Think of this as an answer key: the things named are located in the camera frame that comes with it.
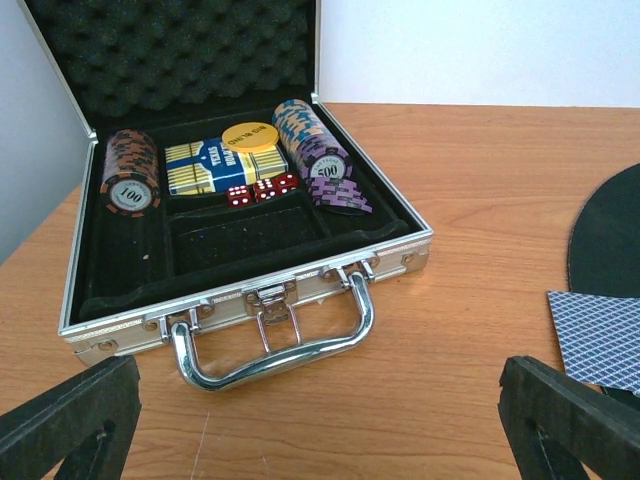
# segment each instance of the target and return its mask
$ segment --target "chrome handle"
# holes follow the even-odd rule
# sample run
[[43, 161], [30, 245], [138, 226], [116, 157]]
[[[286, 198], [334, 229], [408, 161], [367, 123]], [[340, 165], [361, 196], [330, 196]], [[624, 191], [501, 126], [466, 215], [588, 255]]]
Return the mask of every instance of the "chrome handle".
[[360, 272], [349, 275], [351, 292], [360, 311], [360, 324], [349, 336], [301, 344], [243, 365], [223, 377], [210, 377], [198, 365], [198, 354], [189, 324], [179, 321], [171, 326], [171, 338], [178, 369], [190, 385], [207, 391], [218, 391], [291, 370], [292, 368], [342, 353], [360, 344], [371, 331], [374, 308], [367, 281]]

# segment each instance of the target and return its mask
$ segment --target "wooden desk surface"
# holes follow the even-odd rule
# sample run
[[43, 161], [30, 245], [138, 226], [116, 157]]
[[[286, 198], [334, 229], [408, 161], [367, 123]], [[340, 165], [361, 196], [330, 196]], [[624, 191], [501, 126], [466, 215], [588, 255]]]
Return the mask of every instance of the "wooden desk surface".
[[[139, 355], [124, 478], [519, 478], [498, 378], [511, 355], [561, 368], [545, 292], [567, 288], [581, 205], [640, 159], [640, 110], [333, 110], [433, 225], [427, 269], [372, 287], [377, 324], [359, 348], [237, 390], [187, 386], [170, 347]], [[77, 201], [0, 269], [0, 412], [83, 369], [56, 334]], [[301, 309], [316, 332], [347, 315], [347, 295]], [[258, 338], [247, 325], [199, 349], [210, 366]]]

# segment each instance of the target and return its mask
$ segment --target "black poker table mat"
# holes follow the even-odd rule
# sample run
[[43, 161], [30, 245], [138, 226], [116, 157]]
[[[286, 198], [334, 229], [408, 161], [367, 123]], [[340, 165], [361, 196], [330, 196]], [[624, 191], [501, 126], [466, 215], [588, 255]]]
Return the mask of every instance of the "black poker table mat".
[[[568, 250], [571, 292], [640, 297], [640, 164], [616, 174], [588, 199]], [[640, 410], [631, 392], [604, 393]]]

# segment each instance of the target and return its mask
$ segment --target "white chip label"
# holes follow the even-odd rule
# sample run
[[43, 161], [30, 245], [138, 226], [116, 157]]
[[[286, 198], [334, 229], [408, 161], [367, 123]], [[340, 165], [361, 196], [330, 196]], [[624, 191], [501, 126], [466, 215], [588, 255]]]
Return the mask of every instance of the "white chip label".
[[137, 212], [151, 203], [151, 190], [138, 180], [123, 180], [111, 189], [111, 201], [118, 208]]
[[313, 164], [310, 176], [344, 178], [345, 171], [346, 167], [342, 158], [337, 155], [326, 155]]

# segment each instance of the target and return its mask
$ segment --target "die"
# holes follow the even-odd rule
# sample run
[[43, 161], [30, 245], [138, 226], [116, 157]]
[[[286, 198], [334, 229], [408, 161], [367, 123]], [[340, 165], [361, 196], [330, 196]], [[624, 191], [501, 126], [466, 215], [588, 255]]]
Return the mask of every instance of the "die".
[[283, 195], [291, 190], [295, 190], [300, 186], [300, 181], [293, 173], [283, 173], [278, 175], [274, 180], [278, 195]]
[[227, 200], [232, 208], [244, 207], [252, 202], [251, 191], [246, 185], [231, 187], [227, 190]]
[[256, 197], [256, 202], [264, 202], [278, 195], [278, 190], [271, 179], [265, 178], [253, 184], [253, 193]]

